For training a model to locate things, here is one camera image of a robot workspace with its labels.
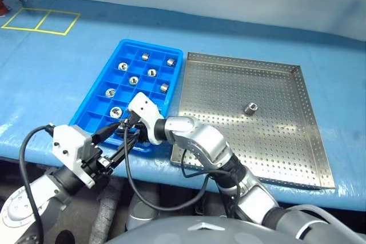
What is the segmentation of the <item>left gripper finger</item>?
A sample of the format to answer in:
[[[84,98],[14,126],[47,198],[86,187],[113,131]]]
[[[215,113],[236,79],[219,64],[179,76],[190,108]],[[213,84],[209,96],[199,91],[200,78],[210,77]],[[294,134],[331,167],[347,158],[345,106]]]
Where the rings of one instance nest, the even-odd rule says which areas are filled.
[[[118,166],[124,159],[126,152],[130,152],[134,145],[136,144],[137,136],[134,135],[134,138],[131,140],[123,140],[123,143],[120,144],[117,148],[117,151],[110,157],[110,166]]]
[[[111,123],[92,135],[92,144],[98,145],[99,143],[105,142],[120,126],[120,123]]]

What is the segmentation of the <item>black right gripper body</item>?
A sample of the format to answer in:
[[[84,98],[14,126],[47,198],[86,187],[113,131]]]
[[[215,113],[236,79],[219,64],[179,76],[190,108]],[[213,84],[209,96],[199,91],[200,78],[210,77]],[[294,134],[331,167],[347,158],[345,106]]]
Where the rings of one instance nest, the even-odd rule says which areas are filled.
[[[134,133],[137,137],[135,138],[136,143],[149,143],[148,130],[142,122],[137,122],[134,125],[136,132]]]

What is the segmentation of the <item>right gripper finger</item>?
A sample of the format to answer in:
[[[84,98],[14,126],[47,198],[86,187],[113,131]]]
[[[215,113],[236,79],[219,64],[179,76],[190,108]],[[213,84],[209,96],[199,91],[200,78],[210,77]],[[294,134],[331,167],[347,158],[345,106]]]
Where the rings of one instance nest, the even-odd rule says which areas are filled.
[[[134,138],[134,130],[133,129],[125,129],[124,127],[122,126],[119,126],[117,127],[116,129],[116,136],[118,138],[120,138],[121,140],[125,140],[124,136],[125,136],[125,131],[127,131],[127,134],[126,134],[126,139],[127,140],[131,140]]]

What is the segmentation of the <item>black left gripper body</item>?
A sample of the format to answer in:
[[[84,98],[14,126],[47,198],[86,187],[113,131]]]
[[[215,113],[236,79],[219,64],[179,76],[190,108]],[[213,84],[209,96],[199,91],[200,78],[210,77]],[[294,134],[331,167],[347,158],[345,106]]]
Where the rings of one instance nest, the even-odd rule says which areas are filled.
[[[114,170],[112,160],[102,155],[103,151],[95,144],[91,144],[90,156],[82,160],[81,168],[94,181],[110,176]]]

